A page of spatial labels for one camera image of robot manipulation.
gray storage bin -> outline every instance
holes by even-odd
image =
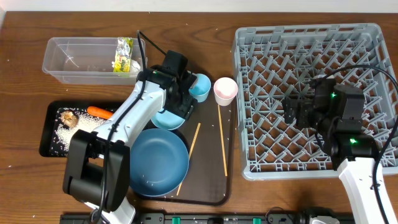
[[[284,123],[281,100],[312,95],[306,83],[310,78],[347,65],[375,65],[395,76],[377,24],[240,28],[232,53],[247,180],[337,177],[315,130]],[[391,81],[361,68],[338,73],[336,79],[364,90],[363,131],[382,147],[397,119],[398,96]],[[384,174],[398,173],[397,147],[395,136],[381,161]]]
[[[145,53],[145,42],[141,40]],[[116,54],[116,37],[53,37],[44,55],[43,72],[62,83],[134,85],[138,72],[113,72],[112,62]],[[138,40],[134,38],[132,59],[142,59]]]

wooden chopstick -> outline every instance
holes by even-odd
[[[223,135],[223,123],[221,122],[221,112],[220,112],[220,106],[218,106],[218,120],[220,121],[220,133],[221,133],[221,147],[223,148],[223,160],[224,160],[224,173],[225,176],[227,177],[227,171],[226,171],[226,161],[225,161],[225,148],[224,148],[224,135]]]
[[[198,123],[197,131],[195,132],[195,136],[193,137],[191,149],[189,150],[189,159],[191,159],[192,152],[193,152],[193,146],[195,145],[195,142],[197,141],[197,136],[198,136],[199,129],[200,129],[200,123]],[[180,193],[181,185],[182,185],[182,182],[181,182],[181,184],[178,187],[177,196]]]

dish rack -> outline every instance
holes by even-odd
[[[232,53],[239,87],[242,172],[247,180],[337,177],[315,130],[284,122],[282,99],[312,96],[311,78],[348,65],[374,65],[395,77],[377,24],[240,28]],[[398,113],[391,81],[362,68],[337,73],[335,78],[364,91],[363,132],[382,147]],[[395,136],[381,160],[384,174],[398,173],[397,148]]]

carrot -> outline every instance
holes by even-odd
[[[92,116],[97,116],[99,118],[104,118],[104,119],[110,119],[113,115],[112,112],[109,112],[107,110],[95,107],[95,106],[89,106],[87,108],[87,113],[92,115]]]

table surface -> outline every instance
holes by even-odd
[[[65,158],[44,158],[38,148],[45,114],[55,100],[122,101],[132,86],[64,85],[44,74],[42,62],[51,37],[134,37],[142,30],[163,49],[183,53],[194,72],[212,80],[232,76],[235,30],[249,26],[375,22],[381,26],[393,66],[398,67],[398,14],[8,12],[0,31],[0,223],[58,223],[65,212],[89,212],[62,192]],[[163,55],[147,47],[149,65]],[[243,179],[235,138],[232,194],[220,207],[140,201],[140,211],[168,213],[262,213],[273,206],[308,206],[351,212],[343,184],[334,179]],[[398,178],[385,177],[398,212]]]

